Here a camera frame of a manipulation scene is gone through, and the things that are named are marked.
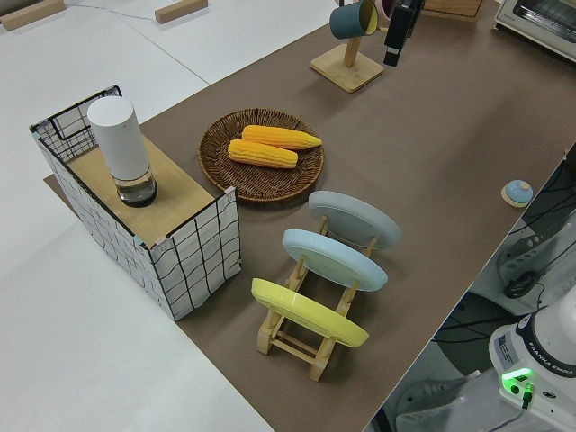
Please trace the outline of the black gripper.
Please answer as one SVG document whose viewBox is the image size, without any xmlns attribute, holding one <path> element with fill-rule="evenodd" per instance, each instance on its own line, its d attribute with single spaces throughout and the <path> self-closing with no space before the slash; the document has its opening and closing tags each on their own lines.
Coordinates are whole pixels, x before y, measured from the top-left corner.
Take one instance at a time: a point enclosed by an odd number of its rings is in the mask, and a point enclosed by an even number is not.
<svg viewBox="0 0 576 432">
<path fill-rule="evenodd" d="M 407 38 L 412 36 L 425 0 L 397 0 L 384 41 L 383 64 L 396 67 Z"/>
</svg>

